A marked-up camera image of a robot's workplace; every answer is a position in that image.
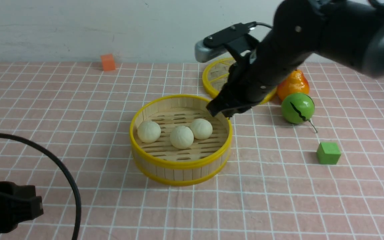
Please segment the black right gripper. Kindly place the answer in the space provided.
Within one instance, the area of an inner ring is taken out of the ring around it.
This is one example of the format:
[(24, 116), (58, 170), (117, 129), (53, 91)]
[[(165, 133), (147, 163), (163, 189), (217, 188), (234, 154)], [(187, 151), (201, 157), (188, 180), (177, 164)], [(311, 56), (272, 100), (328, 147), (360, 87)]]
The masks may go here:
[(221, 113), (230, 118), (259, 105), (269, 92), (308, 58), (311, 51), (303, 44), (296, 45), (270, 32), (253, 54), (256, 58), (252, 63), (248, 59), (238, 61), (218, 96), (207, 104), (211, 116)]

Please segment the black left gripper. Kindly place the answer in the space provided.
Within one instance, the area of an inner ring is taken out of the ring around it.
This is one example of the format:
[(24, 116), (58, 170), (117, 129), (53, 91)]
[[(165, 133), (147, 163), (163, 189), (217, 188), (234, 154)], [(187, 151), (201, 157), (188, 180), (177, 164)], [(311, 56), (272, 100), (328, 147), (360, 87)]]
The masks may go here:
[(43, 214), (42, 197), (36, 194), (35, 186), (0, 181), (0, 234)]

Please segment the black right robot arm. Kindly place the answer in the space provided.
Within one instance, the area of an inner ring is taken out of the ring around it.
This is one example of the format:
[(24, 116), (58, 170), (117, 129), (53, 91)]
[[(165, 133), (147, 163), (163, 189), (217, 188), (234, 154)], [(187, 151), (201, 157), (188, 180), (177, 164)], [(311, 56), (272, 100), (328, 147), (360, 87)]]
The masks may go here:
[(371, 78), (384, 77), (384, 3), (349, 0), (284, 0), (270, 32), (250, 35), (259, 22), (237, 23), (198, 42), (206, 62), (229, 52), (228, 80), (207, 105), (212, 116), (230, 118), (264, 100), (310, 55), (317, 54)]

